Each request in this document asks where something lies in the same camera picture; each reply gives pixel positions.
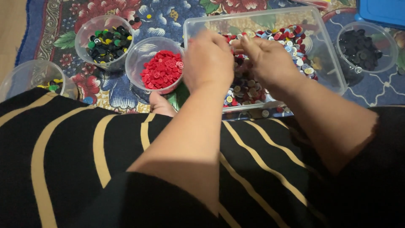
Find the forearm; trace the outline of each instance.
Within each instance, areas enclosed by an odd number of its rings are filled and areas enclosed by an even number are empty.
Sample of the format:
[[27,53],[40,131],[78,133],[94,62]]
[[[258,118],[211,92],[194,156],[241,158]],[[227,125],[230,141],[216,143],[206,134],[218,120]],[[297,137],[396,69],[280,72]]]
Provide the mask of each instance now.
[[[217,214],[220,127],[225,93],[194,91],[149,148],[128,168],[188,191]],[[209,110],[203,112],[201,103]]]
[[284,102],[326,167],[337,174],[372,139],[378,116],[313,80],[303,79],[297,85]]

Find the cup of mixed buttons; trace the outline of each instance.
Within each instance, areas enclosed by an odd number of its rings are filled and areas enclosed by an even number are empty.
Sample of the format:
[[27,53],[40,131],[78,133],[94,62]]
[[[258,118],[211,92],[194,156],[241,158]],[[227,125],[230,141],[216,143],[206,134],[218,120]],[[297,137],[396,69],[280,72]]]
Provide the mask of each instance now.
[[[303,75],[313,80],[318,80],[314,68],[311,66],[311,61],[308,59],[305,51],[303,40],[306,38],[304,30],[300,26],[289,25],[285,28],[273,30],[257,30],[245,28],[241,34],[222,34],[229,44],[235,39],[241,39],[243,35],[248,35],[255,39],[267,39],[277,41],[283,45],[286,52],[291,56],[291,61],[297,67],[297,70]],[[262,104],[269,101],[275,101],[264,89],[259,82],[254,80],[250,73],[251,64],[249,57],[243,54],[234,54],[235,78],[229,88],[228,94],[224,99],[224,111],[232,111],[229,107],[241,105]]]
[[125,71],[130,81],[146,91],[172,92],[183,73],[183,48],[171,39],[151,37],[128,51]]
[[81,59],[107,71],[125,69],[133,29],[124,18],[115,15],[95,17],[82,25],[75,39]]
[[343,27],[335,49],[349,86],[364,77],[361,73],[381,73],[390,69],[398,58],[392,36],[381,26],[368,22],[353,22]]
[[35,87],[72,99],[77,99],[79,94],[75,83],[55,63],[31,60],[18,65],[4,78],[0,86],[0,102]]

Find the red flower pattern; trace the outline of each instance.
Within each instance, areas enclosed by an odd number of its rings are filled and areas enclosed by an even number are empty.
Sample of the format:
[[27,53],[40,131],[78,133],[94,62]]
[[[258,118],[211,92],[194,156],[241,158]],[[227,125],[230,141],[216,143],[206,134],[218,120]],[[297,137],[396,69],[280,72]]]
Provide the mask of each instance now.
[[[79,11],[79,17],[75,23],[75,33],[81,26],[90,19],[102,15],[114,14],[116,16],[133,20],[136,11],[141,6],[141,0],[90,0],[89,3],[82,5]],[[135,23],[132,28],[138,29],[142,22]]]
[[62,63],[62,66],[70,66],[70,64],[72,63],[73,58],[72,58],[72,54],[63,54],[62,58],[59,60],[59,62]]
[[72,7],[69,10],[72,11],[73,15],[75,15],[75,14],[79,13],[80,10],[82,10],[82,6],[80,5],[80,3],[78,3],[78,4],[73,3]]
[[94,66],[93,64],[90,64],[90,63],[86,63],[86,65],[84,65],[81,70],[84,71],[85,75],[88,75],[88,74],[93,74],[95,69],[97,69],[96,66]]
[[93,104],[97,103],[97,97],[95,94],[100,92],[100,80],[94,75],[85,77],[84,74],[78,73],[71,79],[76,83],[77,87],[81,89],[83,94],[83,99],[86,97],[91,97],[93,99]]
[[214,4],[222,4],[227,13],[241,13],[267,9],[267,0],[210,0]]

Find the floral rug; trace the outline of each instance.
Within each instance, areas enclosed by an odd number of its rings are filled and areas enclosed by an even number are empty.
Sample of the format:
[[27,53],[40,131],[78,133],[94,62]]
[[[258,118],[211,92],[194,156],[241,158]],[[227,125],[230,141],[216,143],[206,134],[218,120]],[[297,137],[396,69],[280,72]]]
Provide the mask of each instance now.
[[[356,1],[333,0],[332,5],[329,12],[321,14],[330,38],[336,40],[342,26],[354,22]],[[82,24],[105,14],[129,20],[139,17],[141,21],[132,26],[135,42],[163,36],[181,43],[187,18],[297,6],[302,4],[289,0],[28,0],[27,30],[16,65],[32,59],[52,61],[76,83],[81,100],[92,97],[94,105],[121,113],[149,112],[149,94],[132,85],[124,72],[103,72],[78,57],[74,45]],[[398,44],[397,64],[349,85],[344,98],[365,107],[405,103],[405,76],[397,73],[405,69],[405,32],[386,30]],[[186,96],[187,89],[182,85],[167,99],[178,108]],[[292,114],[288,108],[270,112],[273,116]],[[258,117],[258,110],[224,115],[224,119]]]

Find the blue button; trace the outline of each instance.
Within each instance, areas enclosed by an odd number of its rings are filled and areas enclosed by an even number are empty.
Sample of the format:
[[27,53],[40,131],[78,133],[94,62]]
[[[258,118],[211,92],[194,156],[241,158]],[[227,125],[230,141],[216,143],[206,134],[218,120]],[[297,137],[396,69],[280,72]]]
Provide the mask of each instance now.
[[91,105],[91,104],[93,104],[93,98],[92,97],[85,97],[83,99],[83,103]]

